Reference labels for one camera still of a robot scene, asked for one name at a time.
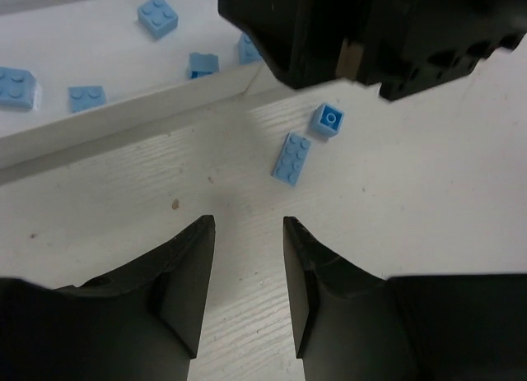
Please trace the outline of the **light blue square plate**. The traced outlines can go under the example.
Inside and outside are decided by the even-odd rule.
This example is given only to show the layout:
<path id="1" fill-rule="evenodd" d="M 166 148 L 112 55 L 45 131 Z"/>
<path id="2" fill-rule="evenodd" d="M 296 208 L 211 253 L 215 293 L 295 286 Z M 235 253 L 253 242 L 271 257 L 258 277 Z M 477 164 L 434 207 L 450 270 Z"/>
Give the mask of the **light blue square plate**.
<path id="1" fill-rule="evenodd" d="M 106 104 L 106 95 L 102 86 L 71 86 L 68 88 L 68 96 L 72 113 Z"/>
<path id="2" fill-rule="evenodd" d="M 219 72 L 219 58 L 212 53 L 197 53 L 192 52 L 189 55 L 189 79 L 196 79 L 205 77 Z"/>

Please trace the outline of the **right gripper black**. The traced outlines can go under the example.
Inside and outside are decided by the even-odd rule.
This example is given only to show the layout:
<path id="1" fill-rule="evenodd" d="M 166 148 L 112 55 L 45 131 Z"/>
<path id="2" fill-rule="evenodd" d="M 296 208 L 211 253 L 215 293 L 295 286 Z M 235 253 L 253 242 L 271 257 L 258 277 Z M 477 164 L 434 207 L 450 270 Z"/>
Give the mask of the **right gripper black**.
<path id="1" fill-rule="evenodd" d="M 217 0 L 295 90 L 346 79 L 395 101 L 455 81 L 526 34 L 526 0 Z"/>

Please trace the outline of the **light blue brick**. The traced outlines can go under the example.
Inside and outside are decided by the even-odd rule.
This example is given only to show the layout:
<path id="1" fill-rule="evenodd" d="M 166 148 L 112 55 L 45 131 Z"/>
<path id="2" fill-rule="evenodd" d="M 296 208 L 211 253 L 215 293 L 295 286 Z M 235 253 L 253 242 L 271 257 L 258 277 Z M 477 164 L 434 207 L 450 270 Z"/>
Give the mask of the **light blue brick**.
<path id="1" fill-rule="evenodd" d="M 137 8 L 139 23 L 154 39 L 161 39 L 175 30 L 179 17 L 166 0 L 148 0 Z"/>

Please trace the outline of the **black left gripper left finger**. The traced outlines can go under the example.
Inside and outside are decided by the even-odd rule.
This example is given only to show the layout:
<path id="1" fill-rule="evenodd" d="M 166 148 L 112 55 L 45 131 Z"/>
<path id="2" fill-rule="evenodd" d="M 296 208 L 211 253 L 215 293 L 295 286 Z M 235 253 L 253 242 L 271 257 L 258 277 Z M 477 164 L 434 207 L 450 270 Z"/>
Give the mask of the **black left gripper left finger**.
<path id="1" fill-rule="evenodd" d="M 215 248 L 199 217 L 81 286 L 1 280 L 4 380 L 185 380 L 198 353 Z"/>

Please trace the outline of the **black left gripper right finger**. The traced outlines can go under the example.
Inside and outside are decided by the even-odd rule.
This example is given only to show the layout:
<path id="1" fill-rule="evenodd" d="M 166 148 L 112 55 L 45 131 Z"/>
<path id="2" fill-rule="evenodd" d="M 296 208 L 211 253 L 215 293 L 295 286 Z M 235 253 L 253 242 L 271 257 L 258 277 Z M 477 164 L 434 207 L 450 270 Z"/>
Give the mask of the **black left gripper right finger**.
<path id="1" fill-rule="evenodd" d="M 296 356 L 308 380 L 523 380 L 526 277 L 382 279 L 283 220 Z"/>

